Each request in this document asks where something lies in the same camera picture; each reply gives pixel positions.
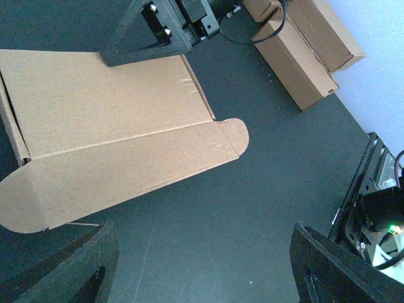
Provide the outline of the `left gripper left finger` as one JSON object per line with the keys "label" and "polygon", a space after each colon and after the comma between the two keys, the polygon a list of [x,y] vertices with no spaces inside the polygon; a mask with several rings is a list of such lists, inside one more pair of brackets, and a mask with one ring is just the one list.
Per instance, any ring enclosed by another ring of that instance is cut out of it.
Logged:
{"label": "left gripper left finger", "polygon": [[119,259],[112,223],[1,282],[1,302],[107,302]]}

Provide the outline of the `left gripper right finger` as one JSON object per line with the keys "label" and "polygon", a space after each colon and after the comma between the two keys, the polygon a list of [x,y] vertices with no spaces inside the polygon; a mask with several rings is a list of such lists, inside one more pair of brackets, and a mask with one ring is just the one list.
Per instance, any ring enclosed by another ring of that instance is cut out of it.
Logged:
{"label": "left gripper right finger", "polygon": [[290,262],[300,302],[403,302],[402,283],[299,223]]}

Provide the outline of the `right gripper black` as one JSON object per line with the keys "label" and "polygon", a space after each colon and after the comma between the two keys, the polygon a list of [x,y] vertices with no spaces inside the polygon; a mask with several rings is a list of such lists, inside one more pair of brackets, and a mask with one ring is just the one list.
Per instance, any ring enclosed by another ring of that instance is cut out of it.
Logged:
{"label": "right gripper black", "polygon": [[100,50],[106,65],[176,56],[192,49],[191,40],[219,33],[219,19],[240,1],[131,1]]}

